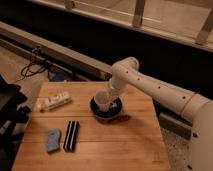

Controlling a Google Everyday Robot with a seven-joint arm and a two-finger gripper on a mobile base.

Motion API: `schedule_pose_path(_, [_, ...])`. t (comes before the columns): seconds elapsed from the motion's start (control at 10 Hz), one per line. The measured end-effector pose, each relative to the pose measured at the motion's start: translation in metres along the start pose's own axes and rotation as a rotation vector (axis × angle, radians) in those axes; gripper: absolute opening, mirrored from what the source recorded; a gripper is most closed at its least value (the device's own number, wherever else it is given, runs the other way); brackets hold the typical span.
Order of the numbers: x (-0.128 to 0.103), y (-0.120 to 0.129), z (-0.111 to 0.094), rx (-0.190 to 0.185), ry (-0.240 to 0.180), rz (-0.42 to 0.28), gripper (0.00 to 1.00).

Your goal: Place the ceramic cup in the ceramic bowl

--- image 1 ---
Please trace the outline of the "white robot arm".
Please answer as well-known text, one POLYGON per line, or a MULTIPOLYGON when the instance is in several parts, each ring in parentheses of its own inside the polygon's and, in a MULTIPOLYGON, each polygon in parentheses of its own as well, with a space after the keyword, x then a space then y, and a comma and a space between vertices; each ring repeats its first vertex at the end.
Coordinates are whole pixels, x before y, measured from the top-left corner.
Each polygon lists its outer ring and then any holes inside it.
POLYGON ((192 123, 187 171, 213 171, 213 100, 193 91, 144 75, 128 57, 111 66, 109 92, 118 97, 127 84, 192 123))

